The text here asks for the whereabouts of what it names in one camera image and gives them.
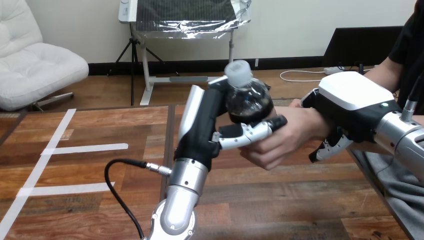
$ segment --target robotic hand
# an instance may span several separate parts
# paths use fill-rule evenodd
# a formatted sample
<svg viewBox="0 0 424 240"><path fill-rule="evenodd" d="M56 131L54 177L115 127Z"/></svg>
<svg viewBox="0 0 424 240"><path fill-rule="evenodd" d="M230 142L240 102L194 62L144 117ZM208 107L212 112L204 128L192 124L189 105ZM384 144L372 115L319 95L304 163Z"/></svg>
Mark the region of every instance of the robotic hand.
<svg viewBox="0 0 424 240"><path fill-rule="evenodd" d="M227 112L229 85L223 76L209 82L209 89L192 86L182 116L170 170L148 163L146 168L169 176L167 197L154 210L151 232L144 240L188 240L196 230L196 212L212 159L220 150L249 145L266 138L287 124L283 116L250 124L224 126L215 131L216 118Z"/></svg>
<svg viewBox="0 0 424 240"><path fill-rule="evenodd" d="M333 122L334 131L309 155L314 163L340 153L353 142L377 143L424 181L424 127L412 120L424 72L403 111L388 90L359 73L348 71L322 79L301 100Z"/></svg>

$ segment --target cable connector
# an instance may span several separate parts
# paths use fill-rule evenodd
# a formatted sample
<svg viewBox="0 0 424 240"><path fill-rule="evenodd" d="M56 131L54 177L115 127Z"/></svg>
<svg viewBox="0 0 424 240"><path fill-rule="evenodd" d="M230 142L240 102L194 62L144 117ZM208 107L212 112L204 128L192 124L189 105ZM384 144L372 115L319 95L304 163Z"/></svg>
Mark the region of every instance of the cable connector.
<svg viewBox="0 0 424 240"><path fill-rule="evenodd" d="M165 177L169 177L172 173L172 170L169 167L159 166L157 164L150 163L150 162L147 163L146 169L148 169L149 171L158 173L158 174L165 176Z"/></svg>
<svg viewBox="0 0 424 240"><path fill-rule="evenodd" d="M345 71L345 68L342 66L335 66L335 67L326 67L324 68L324 73L326 75L333 75L333 74L338 74L338 73L342 73Z"/></svg>

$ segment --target black shirt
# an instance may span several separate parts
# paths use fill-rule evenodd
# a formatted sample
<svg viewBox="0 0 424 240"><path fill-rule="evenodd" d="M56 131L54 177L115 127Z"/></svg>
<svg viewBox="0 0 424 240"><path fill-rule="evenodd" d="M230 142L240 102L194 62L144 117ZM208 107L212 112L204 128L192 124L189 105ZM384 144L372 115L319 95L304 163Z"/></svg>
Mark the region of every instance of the black shirt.
<svg viewBox="0 0 424 240"><path fill-rule="evenodd" d="M397 101L403 108L414 83L424 71L424 0L417 1L415 12L406 22L388 57L404 67ZM415 114L424 115L424 96L420 97Z"/></svg>

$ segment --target white chair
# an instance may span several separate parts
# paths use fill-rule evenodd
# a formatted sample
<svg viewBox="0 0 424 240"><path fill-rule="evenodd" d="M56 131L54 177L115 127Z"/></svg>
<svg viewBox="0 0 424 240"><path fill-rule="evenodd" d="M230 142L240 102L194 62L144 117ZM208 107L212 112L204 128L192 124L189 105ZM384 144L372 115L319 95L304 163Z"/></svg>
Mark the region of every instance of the white chair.
<svg viewBox="0 0 424 240"><path fill-rule="evenodd" d="M40 99L88 76L87 62L68 49L43 43L25 0L0 0L0 109L14 111L71 97Z"/></svg>

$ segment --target wooden table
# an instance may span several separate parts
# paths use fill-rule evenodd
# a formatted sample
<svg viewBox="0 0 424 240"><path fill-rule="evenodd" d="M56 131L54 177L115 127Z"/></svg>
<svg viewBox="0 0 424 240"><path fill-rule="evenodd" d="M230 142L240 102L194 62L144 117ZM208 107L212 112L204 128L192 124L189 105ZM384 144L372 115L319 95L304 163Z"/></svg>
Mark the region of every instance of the wooden table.
<svg viewBox="0 0 424 240"><path fill-rule="evenodd" d="M0 229L8 230L6 239L138 239L130 218L102 190L104 167L116 158L170 167L183 111L171 105L27 114L0 145ZM230 123L227 116L217 122ZM127 148L81 148L122 144ZM407 239L347 152L309 162L317 145L308 143L272 171L255 167L237 150L221 152L196 208L192 239ZM166 179L121 164L111 168L110 179L148 235ZM87 186L97 192L83 192Z"/></svg>

